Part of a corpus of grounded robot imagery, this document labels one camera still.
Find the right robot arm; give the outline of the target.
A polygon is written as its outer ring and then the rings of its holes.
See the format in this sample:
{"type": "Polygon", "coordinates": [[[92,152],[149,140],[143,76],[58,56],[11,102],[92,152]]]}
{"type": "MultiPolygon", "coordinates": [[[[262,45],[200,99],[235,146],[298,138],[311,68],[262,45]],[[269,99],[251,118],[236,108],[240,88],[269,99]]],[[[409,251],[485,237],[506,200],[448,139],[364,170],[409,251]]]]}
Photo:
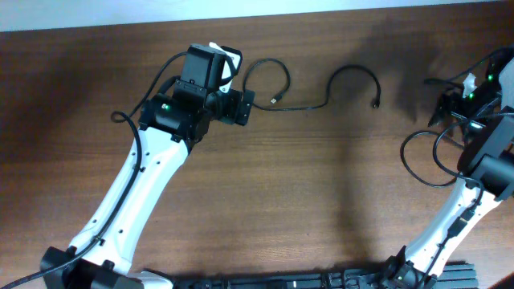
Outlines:
{"type": "Polygon", "coordinates": [[[465,266],[449,258],[474,226],[513,195],[513,48],[484,57],[485,79],[476,84],[471,69],[445,79],[429,125],[449,117],[454,123],[437,133],[435,164],[453,178],[453,190],[430,225],[373,273],[347,270],[345,288],[473,288],[465,266]]]}

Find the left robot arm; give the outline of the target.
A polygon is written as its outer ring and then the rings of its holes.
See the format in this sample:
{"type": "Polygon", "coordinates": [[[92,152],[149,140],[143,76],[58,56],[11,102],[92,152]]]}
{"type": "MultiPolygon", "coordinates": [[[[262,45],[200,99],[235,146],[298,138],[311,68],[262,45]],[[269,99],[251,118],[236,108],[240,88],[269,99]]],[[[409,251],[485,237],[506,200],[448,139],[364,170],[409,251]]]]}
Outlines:
{"type": "Polygon", "coordinates": [[[145,224],[172,176],[214,120],[244,126],[252,92],[231,88],[243,55],[234,48],[192,44],[182,52],[180,75],[150,85],[134,108],[140,118],[114,111],[115,123],[129,124],[134,140],[120,172],[96,212],[66,250],[49,247],[39,271],[8,283],[9,288],[43,279],[48,288],[171,288],[173,280],[144,270],[131,273],[145,224]]]}

